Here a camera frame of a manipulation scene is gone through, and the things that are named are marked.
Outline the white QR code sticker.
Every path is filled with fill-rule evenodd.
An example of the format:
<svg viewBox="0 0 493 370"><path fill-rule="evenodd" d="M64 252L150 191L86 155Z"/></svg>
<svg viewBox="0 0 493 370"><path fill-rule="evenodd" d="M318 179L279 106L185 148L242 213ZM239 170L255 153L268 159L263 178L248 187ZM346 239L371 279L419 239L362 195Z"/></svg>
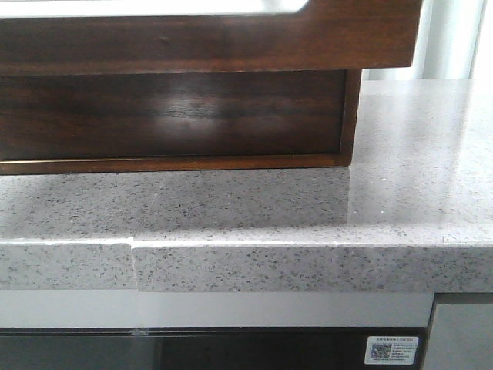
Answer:
<svg viewBox="0 0 493 370"><path fill-rule="evenodd" d="M413 365L420 339L416 336L369 336L365 365Z"/></svg>

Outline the white pleated curtain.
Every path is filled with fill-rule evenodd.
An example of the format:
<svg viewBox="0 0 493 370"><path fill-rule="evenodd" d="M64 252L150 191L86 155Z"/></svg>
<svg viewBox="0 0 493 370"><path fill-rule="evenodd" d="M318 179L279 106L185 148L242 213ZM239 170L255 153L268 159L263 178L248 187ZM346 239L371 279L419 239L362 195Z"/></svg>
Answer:
<svg viewBox="0 0 493 370"><path fill-rule="evenodd" d="M492 2L424 1L412 65L365 69L363 79L492 81Z"/></svg>

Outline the black glass appliance front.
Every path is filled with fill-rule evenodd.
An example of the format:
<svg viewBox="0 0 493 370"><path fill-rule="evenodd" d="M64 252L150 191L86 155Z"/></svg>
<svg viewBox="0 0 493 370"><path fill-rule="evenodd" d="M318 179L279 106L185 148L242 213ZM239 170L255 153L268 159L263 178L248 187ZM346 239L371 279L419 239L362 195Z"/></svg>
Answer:
<svg viewBox="0 0 493 370"><path fill-rule="evenodd" d="M369 336L416 336L413 365L365 365ZM426 328L6 328L3 369L420 369Z"/></svg>

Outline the grey cabinet panel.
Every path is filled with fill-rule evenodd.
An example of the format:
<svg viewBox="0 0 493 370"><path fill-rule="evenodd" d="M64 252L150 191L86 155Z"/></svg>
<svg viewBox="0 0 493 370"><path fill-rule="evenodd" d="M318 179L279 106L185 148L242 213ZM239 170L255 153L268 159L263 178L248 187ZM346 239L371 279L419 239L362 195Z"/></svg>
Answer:
<svg viewBox="0 0 493 370"><path fill-rule="evenodd" d="M424 369L492 368L492 294L438 294Z"/></svg>

